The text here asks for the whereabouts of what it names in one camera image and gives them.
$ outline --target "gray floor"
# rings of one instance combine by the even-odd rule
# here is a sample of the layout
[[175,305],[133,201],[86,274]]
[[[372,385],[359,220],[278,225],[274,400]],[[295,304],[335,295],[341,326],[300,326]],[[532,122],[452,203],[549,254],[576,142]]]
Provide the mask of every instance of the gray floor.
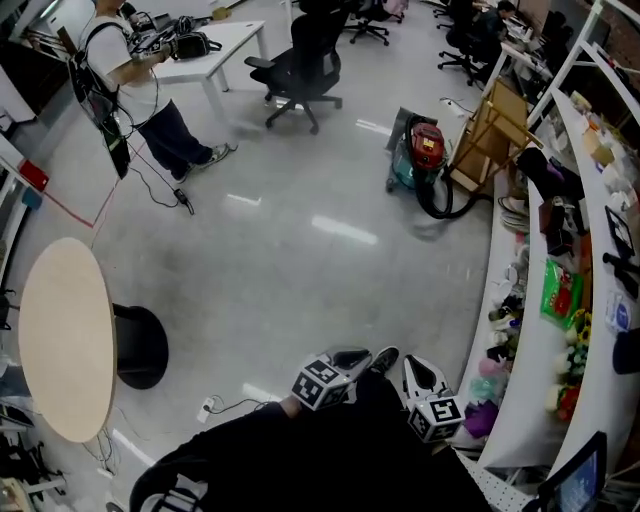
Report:
[[[277,0],[249,1],[231,21],[255,19],[267,20],[272,55],[288,47]],[[48,190],[96,225],[89,229],[45,200],[25,227],[8,284],[21,290],[40,251],[59,237],[94,243],[113,300],[153,310],[171,351],[154,389],[117,384],[108,423],[113,480],[96,472],[98,463],[82,446],[39,419],[49,464],[67,473],[77,510],[102,510],[106,494],[126,503],[149,462],[144,455],[157,459],[204,428],[196,414],[206,396],[221,395],[227,404],[256,390],[285,396],[303,358],[335,344],[372,351],[397,344],[438,364],[458,385],[484,286],[490,207],[437,223],[410,194],[387,195],[387,136],[356,125],[391,127],[404,106],[438,117],[445,136],[456,138],[461,121],[439,98],[473,109],[480,93],[460,71],[436,69],[447,44],[435,25],[431,8],[413,2],[402,25],[388,23],[389,47],[366,37],[350,45],[342,36],[342,79],[332,94],[344,98],[344,108],[313,107],[321,124],[315,137],[302,112],[264,128],[273,107],[242,63],[257,54],[255,42],[247,45],[225,66],[232,91],[223,99],[240,148],[185,184],[193,218],[153,204],[131,174],[117,185],[106,217],[96,220],[115,174],[88,121],[78,117],[69,127],[46,166]],[[219,128],[201,89],[170,90],[193,132],[217,142]],[[146,147],[141,154],[150,156]],[[139,159],[134,167],[154,194],[171,199]],[[15,338],[4,345],[15,355]],[[394,382],[399,376],[394,371]],[[95,441],[87,447],[97,453]]]

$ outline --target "red object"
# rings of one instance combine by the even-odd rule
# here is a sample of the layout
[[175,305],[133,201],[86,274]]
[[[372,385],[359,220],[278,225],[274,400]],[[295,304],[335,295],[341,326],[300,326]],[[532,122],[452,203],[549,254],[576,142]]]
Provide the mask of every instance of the red object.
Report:
[[47,183],[49,183],[49,176],[47,176],[42,169],[33,165],[29,160],[25,160],[20,166],[20,174],[22,174],[24,178],[40,192],[44,191]]
[[418,123],[411,137],[416,166],[425,171],[435,171],[442,166],[445,143],[442,132],[429,123]]

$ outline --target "green package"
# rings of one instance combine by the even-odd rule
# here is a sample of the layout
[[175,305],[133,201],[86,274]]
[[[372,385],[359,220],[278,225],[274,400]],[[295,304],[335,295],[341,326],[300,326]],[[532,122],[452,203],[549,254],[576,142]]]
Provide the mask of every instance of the green package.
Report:
[[580,304],[582,286],[580,274],[572,274],[559,263],[547,259],[540,313],[566,331]]

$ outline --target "black office chair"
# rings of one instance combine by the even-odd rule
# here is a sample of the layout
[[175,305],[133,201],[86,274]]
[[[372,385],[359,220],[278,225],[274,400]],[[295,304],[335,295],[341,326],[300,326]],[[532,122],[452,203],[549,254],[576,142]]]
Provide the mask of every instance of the black office chair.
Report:
[[355,13],[360,18],[357,25],[347,25],[344,30],[356,30],[356,34],[349,40],[351,44],[356,42],[363,34],[370,34],[378,39],[382,39],[385,46],[389,46],[389,40],[385,37],[389,31],[384,27],[371,25],[373,21],[387,21],[391,14],[384,10],[386,0],[365,0],[364,4]]
[[330,10],[326,3],[320,3],[321,7],[317,7],[315,1],[311,4],[311,7],[307,7],[307,2],[300,1],[300,9],[307,14],[296,18],[291,25],[293,48],[270,61],[257,57],[247,57],[244,61],[256,68],[251,72],[251,78],[269,88],[265,97],[267,101],[273,96],[289,99],[267,119],[267,128],[271,128],[273,121],[299,104],[311,120],[311,133],[315,135],[320,127],[309,108],[309,102],[330,101],[336,108],[342,108],[341,98],[324,94],[340,80],[341,62],[336,52],[336,42],[350,11],[339,1],[333,2],[336,6],[334,10]]
[[[434,18],[440,18],[442,16],[451,16],[451,13],[449,12],[449,0],[442,0],[442,3],[445,4],[447,7],[434,7],[433,9],[433,17]],[[437,25],[437,29],[441,29],[441,28],[453,28],[453,24],[452,23],[438,23]]]
[[473,85],[475,82],[475,74],[480,69],[471,62],[473,58],[474,45],[480,43],[480,40],[471,35],[471,27],[473,24],[473,5],[472,0],[451,0],[449,4],[449,12],[453,18],[453,28],[447,34],[447,43],[460,51],[459,55],[451,52],[440,52],[440,57],[450,57],[452,60],[441,62],[438,69],[444,69],[445,66],[460,66],[467,73],[467,85]]

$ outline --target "cable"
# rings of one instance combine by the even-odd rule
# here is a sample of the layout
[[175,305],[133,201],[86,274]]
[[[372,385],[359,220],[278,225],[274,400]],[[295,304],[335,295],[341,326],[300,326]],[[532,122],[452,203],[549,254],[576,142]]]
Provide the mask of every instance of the cable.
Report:
[[448,100],[451,101],[452,103],[455,103],[456,105],[458,105],[458,108],[464,110],[465,112],[469,112],[470,114],[473,114],[473,110],[469,110],[468,108],[463,107],[460,104],[460,100],[454,100],[453,98],[448,98],[447,96],[443,96],[442,98],[440,98],[438,101],[442,101],[442,100]]
[[180,204],[180,201],[178,201],[177,199],[176,199],[176,204],[167,204],[167,203],[163,203],[162,201],[158,201],[155,197],[153,197],[153,192],[151,192],[151,186],[147,183],[147,180],[144,179],[144,176],[142,175],[142,173],[138,169],[134,169],[131,166],[129,166],[129,169],[137,173],[138,176],[140,176],[142,183],[144,183],[147,186],[147,189],[149,190],[149,196],[151,197],[151,200],[154,203],[164,206],[165,208],[175,208]]
[[[224,407],[224,400],[222,399],[222,397],[220,395],[211,395],[209,398],[213,398],[213,408],[207,407],[206,405],[203,407],[203,409],[205,411],[207,411],[209,414],[222,414],[223,412],[229,411],[231,409],[235,409],[236,407],[246,403],[246,402],[253,402],[256,405],[255,409],[253,409],[254,411],[257,411],[259,408],[264,407],[266,404],[268,404],[269,402],[260,402],[259,400],[254,400],[253,398],[245,398],[244,400],[241,400],[240,402],[238,402],[237,404],[233,404],[230,405],[229,407]],[[215,404],[216,404],[216,398],[218,400],[220,400],[220,403],[222,404],[222,408],[221,409],[216,409],[215,408]]]

